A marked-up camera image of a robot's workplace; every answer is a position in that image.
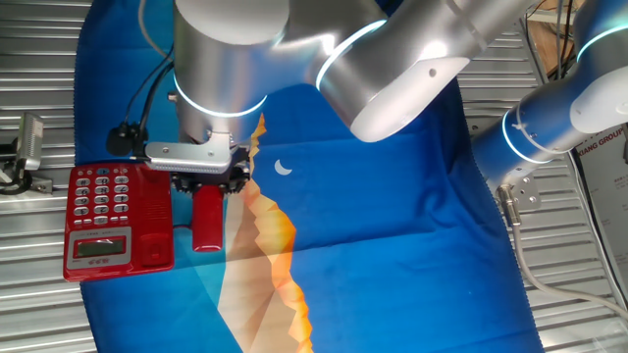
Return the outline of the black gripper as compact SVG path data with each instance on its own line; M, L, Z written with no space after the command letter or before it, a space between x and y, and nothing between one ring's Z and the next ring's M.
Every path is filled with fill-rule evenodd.
M249 150L237 147L232 154L232 161L227 170L219 175L170 173L171 187L177 192L194 193L197 181L202 185L218 185L225 194L240 193L250 181Z

